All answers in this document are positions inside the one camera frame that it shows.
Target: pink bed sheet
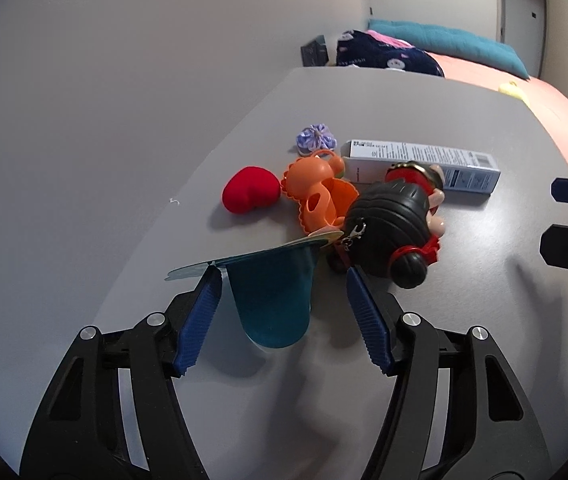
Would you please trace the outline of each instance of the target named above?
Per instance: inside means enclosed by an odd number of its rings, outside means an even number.
[[[529,81],[488,66],[455,57],[429,53],[448,79],[497,91],[502,83],[515,81],[526,92],[530,109],[546,129],[568,163],[568,99],[553,86],[532,77]]]

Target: orange plastic toy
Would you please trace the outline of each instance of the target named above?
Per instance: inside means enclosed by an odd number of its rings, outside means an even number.
[[[299,223],[307,234],[326,226],[341,228],[344,223],[346,211],[359,193],[350,182],[337,178],[343,172],[344,161],[331,150],[298,158],[285,171],[282,191],[299,202]]]

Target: red heart-shaped object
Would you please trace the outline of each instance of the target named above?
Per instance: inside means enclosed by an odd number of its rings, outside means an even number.
[[[269,170],[248,166],[238,171],[222,192],[222,203],[231,213],[241,215],[256,207],[269,207],[279,199],[279,180]]]

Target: white box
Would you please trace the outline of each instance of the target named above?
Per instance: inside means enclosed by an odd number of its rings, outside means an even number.
[[[439,164],[444,170],[444,190],[490,194],[500,177],[500,170],[491,155],[458,148],[353,139],[349,140],[343,154],[345,177],[361,184],[382,182],[392,163],[409,160]]]

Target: gray table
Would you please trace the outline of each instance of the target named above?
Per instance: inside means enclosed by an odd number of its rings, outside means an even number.
[[[196,282],[164,282],[175,267],[299,237],[295,206],[286,199],[241,218],[219,199],[244,166],[281,174],[295,158],[294,134],[318,121],[341,142],[407,140],[494,155],[502,176],[493,195],[447,196],[440,262],[422,286],[397,290],[397,298],[439,328],[487,327],[529,395],[559,465],[568,455],[568,271],[545,266],[538,247],[549,224],[568,224],[568,205],[549,195],[551,181],[568,176],[568,167],[528,108],[497,92],[411,73],[294,70],[168,204],[94,323],[119,330],[164,309]],[[441,372],[441,386],[447,376]],[[127,381],[123,376],[122,384]],[[368,359],[343,277],[322,262],[308,333],[288,349],[263,351],[246,338],[225,283],[197,366],[176,388],[212,480],[352,480],[377,439],[392,384]],[[440,392],[425,465],[436,462],[442,441],[445,388]],[[133,435],[128,393],[124,412]],[[139,442],[132,446],[142,462]]]

